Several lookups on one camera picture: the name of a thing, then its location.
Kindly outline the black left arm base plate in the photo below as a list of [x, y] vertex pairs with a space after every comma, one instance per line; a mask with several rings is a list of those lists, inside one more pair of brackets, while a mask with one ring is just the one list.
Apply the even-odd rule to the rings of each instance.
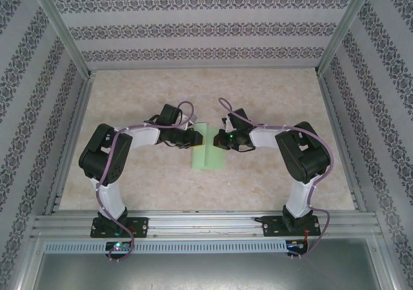
[[[146, 238], [148, 218], [127, 217], [125, 227], [133, 234], [134, 238]], [[129, 233], [112, 220], [105, 217], [93, 219], [90, 230], [91, 238], [128, 238]]]

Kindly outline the aluminium frame bar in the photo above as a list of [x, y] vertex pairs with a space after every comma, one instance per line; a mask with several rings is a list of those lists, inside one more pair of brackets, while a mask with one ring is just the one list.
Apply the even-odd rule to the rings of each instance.
[[45, 242], [39, 237], [31, 237], [26, 245], [10, 290], [34, 290]]
[[381, 290], [404, 290], [383, 238], [376, 238], [376, 252], [379, 258], [376, 271]]

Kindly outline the green paper sheet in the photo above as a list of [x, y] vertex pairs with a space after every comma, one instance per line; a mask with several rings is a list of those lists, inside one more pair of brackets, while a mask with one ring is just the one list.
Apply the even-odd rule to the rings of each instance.
[[202, 145], [192, 149], [192, 169], [224, 169], [224, 150], [214, 146], [214, 137], [215, 135], [218, 135], [219, 129], [209, 127], [207, 123], [196, 123], [194, 130], [198, 131], [203, 136], [204, 142]]

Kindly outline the aluminium table side rail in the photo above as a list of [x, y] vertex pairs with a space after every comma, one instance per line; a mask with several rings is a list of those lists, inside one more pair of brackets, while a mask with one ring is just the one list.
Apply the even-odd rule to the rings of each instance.
[[76, 106], [69, 124], [70, 128], [68, 129], [55, 176], [52, 180], [51, 189], [46, 199], [46, 205], [43, 211], [44, 215], [51, 215], [54, 212], [54, 207], [56, 205], [59, 206], [59, 204], [56, 204], [56, 200], [58, 197], [62, 197], [68, 173], [70, 172], [71, 162], [76, 149], [96, 73], [96, 71], [91, 71], [79, 91]]
[[333, 101], [328, 93], [328, 88], [323, 77], [317, 77], [319, 88], [323, 97], [323, 101], [326, 106], [328, 118], [332, 127], [332, 132], [337, 145], [337, 151], [343, 166], [343, 170], [347, 179], [348, 188], [352, 197], [354, 207], [359, 212], [367, 212], [368, 209], [363, 200], [361, 190], [359, 188], [359, 183], [354, 172], [350, 156], [347, 151], [347, 146], [345, 145], [345, 139], [341, 133], [339, 120], [336, 116], [336, 111], [334, 109]]

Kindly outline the aluminium frame post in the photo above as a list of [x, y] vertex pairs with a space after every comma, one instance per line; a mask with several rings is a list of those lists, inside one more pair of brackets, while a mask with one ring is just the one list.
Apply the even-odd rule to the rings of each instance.
[[331, 40], [328, 42], [328, 45], [316, 67], [317, 77], [321, 76], [325, 70], [328, 68], [331, 60], [334, 57], [334, 54], [338, 50], [342, 40], [347, 34], [348, 30], [352, 26], [353, 21], [355, 20], [357, 13], [364, 4], [365, 0], [350, 0], [343, 17], [341, 18], [337, 28], [332, 34]]
[[66, 23], [64, 22], [62, 15], [57, 9], [54, 0], [37, 0], [44, 10], [49, 22], [52, 24], [56, 34], [63, 42], [66, 50], [68, 51], [73, 62], [77, 66], [83, 77], [94, 78], [96, 72], [90, 70], [85, 58], [83, 57], [79, 47], [77, 46], [75, 39], [69, 31]]

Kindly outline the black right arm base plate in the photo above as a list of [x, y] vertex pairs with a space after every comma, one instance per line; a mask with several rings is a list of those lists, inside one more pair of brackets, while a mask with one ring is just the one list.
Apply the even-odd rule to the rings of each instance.
[[286, 216], [262, 216], [263, 235], [265, 237], [319, 236], [321, 228], [317, 216], [310, 216], [305, 221], [291, 221]]

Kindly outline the grey sheet metal panel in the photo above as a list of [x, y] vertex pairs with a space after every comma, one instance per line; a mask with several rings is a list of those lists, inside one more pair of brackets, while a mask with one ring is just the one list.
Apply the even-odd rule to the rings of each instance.
[[45, 254], [35, 290], [399, 290], [364, 239], [323, 240], [302, 260], [283, 253]]

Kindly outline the aluminium mounting beam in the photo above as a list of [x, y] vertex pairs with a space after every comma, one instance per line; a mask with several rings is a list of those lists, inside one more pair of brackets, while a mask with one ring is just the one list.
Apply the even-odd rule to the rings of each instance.
[[[130, 211], [129, 216], [148, 218], [148, 240], [259, 239], [263, 226], [255, 218], [275, 216], [277, 211]], [[57, 211], [37, 216], [31, 238], [86, 240], [90, 237], [94, 211]], [[317, 214], [328, 228], [326, 239], [382, 238], [383, 231], [374, 212], [331, 211]]]

